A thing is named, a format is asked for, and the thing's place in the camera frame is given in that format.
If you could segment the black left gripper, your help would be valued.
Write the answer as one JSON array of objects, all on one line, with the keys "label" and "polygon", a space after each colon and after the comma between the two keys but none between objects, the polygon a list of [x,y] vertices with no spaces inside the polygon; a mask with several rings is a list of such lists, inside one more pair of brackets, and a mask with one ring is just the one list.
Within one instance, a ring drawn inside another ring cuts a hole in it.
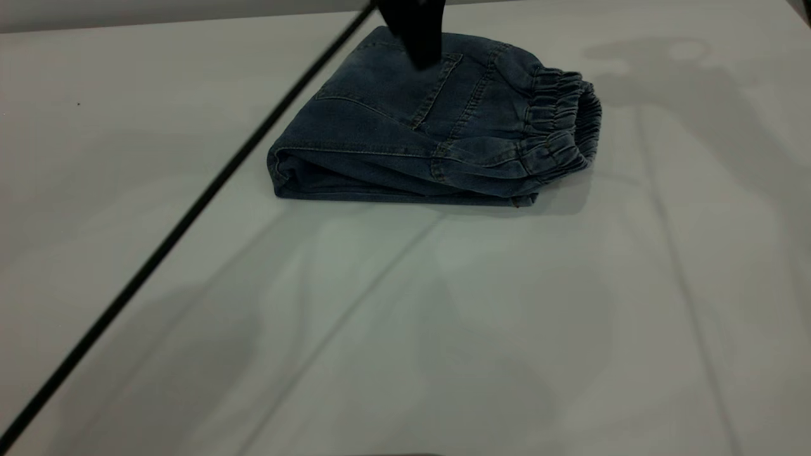
[{"label": "black left gripper", "polygon": [[423,70],[440,61],[446,1],[377,1],[377,6],[415,68]]}]

